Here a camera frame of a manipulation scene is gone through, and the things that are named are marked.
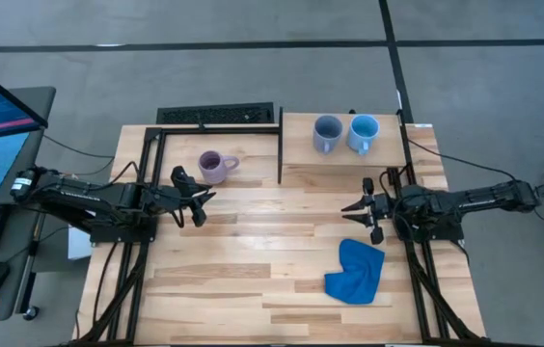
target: wheel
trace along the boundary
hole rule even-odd
[[[39,315],[40,311],[41,309],[38,307],[28,307],[28,310],[23,313],[23,319],[31,321]]]

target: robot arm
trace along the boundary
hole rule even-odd
[[[397,198],[373,195],[370,178],[363,180],[363,187],[365,194],[360,201],[342,211],[366,208],[367,213],[344,215],[343,218],[373,227],[370,235],[373,244],[383,241],[377,221],[384,218],[393,219],[398,237],[403,241],[459,240],[464,238],[460,223],[467,213],[495,208],[527,213],[540,205],[531,186],[519,180],[452,193],[410,185],[403,187]]]
[[[174,168],[171,180],[173,187],[101,185],[33,168],[19,174],[11,195],[24,207],[36,207],[90,233],[92,242],[142,242],[153,240],[155,217],[163,213],[172,214],[177,225],[183,227],[182,209],[188,207],[195,226],[205,222],[204,203],[215,193],[208,192],[209,186],[195,182],[182,167]]]

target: purple mug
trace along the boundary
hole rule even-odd
[[[233,161],[233,165],[227,166],[227,161]],[[232,155],[222,155],[215,150],[204,152],[199,157],[199,170],[202,171],[205,182],[208,184],[218,184],[225,180],[230,170],[237,168],[240,160]]]

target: wooden tabletop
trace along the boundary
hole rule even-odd
[[[342,135],[328,154],[313,147],[313,128],[321,114],[285,113],[283,115],[283,162],[285,165],[326,165],[351,167],[403,167],[405,157],[400,140],[398,116],[372,115],[379,122],[379,133],[366,155],[349,148],[347,132],[356,115],[329,114],[340,120]]]
[[[112,175],[127,162],[139,161],[145,128],[122,128]],[[412,140],[437,149],[432,127],[409,125],[407,130]],[[235,155],[241,164],[213,189],[217,196],[204,207],[208,219],[203,227],[194,227],[188,216],[185,228],[178,228],[171,217],[161,218],[150,245],[135,343],[421,341],[404,246],[390,223],[381,223],[386,239],[376,247],[386,255],[375,301],[350,306],[323,291],[324,274],[340,271],[340,241],[369,244],[368,231],[344,220],[340,209],[360,198],[364,176],[377,177],[381,169],[287,166],[279,186],[277,141],[276,135],[168,138],[161,184],[170,184],[176,165],[201,179],[197,158],[208,149]],[[446,189],[439,157],[413,146],[411,151],[419,184]],[[122,181],[134,179],[135,173],[129,172]],[[110,248],[99,245],[92,254],[79,308],[82,332],[91,327]],[[465,255],[449,242],[432,242],[432,248],[443,295],[470,329],[484,334]],[[109,263],[99,312],[115,294],[121,253],[119,245]],[[432,302],[424,296],[430,330],[436,335]],[[124,336],[129,308],[127,298],[119,337]]]

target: floor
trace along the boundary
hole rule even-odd
[[[541,0],[390,0],[389,6],[397,40],[544,39]],[[0,0],[0,47],[10,47],[0,52],[0,83],[56,87],[47,134],[113,153],[121,126],[154,122],[158,107],[273,101],[295,112],[398,108],[398,75],[382,45],[163,50],[162,44],[385,39],[375,0]],[[86,48],[122,43],[136,45]],[[49,45],[61,47],[26,49]],[[443,153],[544,182],[544,44],[399,46],[413,119],[434,124]],[[42,144],[38,163],[71,172],[104,165],[51,143]],[[505,180],[451,161],[445,167],[452,190]],[[544,344],[544,223],[489,211],[467,216],[463,225],[488,335]],[[67,341],[85,274],[85,264],[41,274],[32,299],[41,316],[0,322],[0,345]]]

